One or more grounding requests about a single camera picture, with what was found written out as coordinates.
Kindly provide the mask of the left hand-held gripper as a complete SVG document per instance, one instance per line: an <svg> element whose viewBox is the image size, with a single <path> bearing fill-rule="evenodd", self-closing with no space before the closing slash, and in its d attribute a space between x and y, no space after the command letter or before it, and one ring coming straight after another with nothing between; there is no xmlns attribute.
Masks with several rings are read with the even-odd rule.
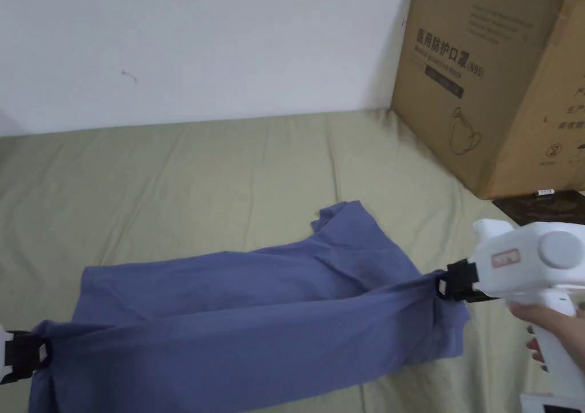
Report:
<svg viewBox="0 0 585 413"><path fill-rule="evenodd" d="M28 331L6 331L1 327L1 384L29 379L50 365L53 348L49 339Z"/></svg>

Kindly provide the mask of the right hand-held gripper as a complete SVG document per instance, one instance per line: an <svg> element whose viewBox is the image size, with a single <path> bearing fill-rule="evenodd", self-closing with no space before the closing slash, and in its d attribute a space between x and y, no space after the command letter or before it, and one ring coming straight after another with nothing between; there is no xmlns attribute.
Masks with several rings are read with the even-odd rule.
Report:
<svg viewBox="0 0 585 413"><path fill-rule="evenodd" d="M438 298L469 303L503 299L574 316L572 297L584 293L584 226L503 220L474 223L479 238L470 257L447 266L435 280Z"/></svg>

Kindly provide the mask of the person's right hand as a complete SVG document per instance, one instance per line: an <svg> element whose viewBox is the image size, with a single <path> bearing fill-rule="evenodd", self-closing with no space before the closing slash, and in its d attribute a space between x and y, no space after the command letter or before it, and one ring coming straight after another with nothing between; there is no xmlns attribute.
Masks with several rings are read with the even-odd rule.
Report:
<svg viewBox="0 0 585 413"><path fill-rule="evenodd" d="M531 334L534 333L534 327L553 334L572 361L584 371L583 310L578 310L575 316L536 305L511 304L509 310L513 316L529 324L528 331Z"/></svg>

